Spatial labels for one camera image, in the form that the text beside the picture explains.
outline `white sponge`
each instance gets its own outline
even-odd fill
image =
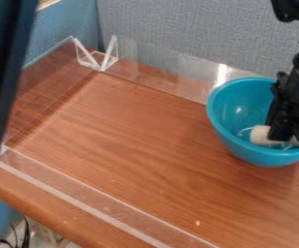
[[[258,145],[278,145],[285,144],[283,141],[275,141],[269,139],[269,133],[270,133],[271,126],[255,126],[250,133],[250,141],[254,144]]]

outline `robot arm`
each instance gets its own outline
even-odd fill
[[[273,5],[281,21],[299,20],[299,0],[273,0]],[[269,140],[290,141],[295,138],[299,143],[299,53],[293,64],[290,75],[278,73],[278,83],[273,86],[275,98],[266,124],[271,126]]]

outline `teal bowl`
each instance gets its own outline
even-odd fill
[[[273,78],[247,77],[218,87],[207,102],[207,114],[221,140],[234,155],[253,165],[274,168],[299,161],[299,147],[289,150],[254,145],[241,130],[265,125],[274,98]]]

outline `blue bowl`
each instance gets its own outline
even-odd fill
[[[237,134],[246,128],[265,125],[275,82],[261,77],[233,80],[214,90],[207,103],[209,118],[227,148],[246,162],[269,168],[298,162],[299,147],[289,150],[262,147]]]

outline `wooden tabletop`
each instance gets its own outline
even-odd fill
[[[86,208],[95,189],[203,245],[299,248],[299,164],[243,163],[205,105],[78,66],[70,46],[25,72],[6,144],[0,199],[83,247],[155,246]]]

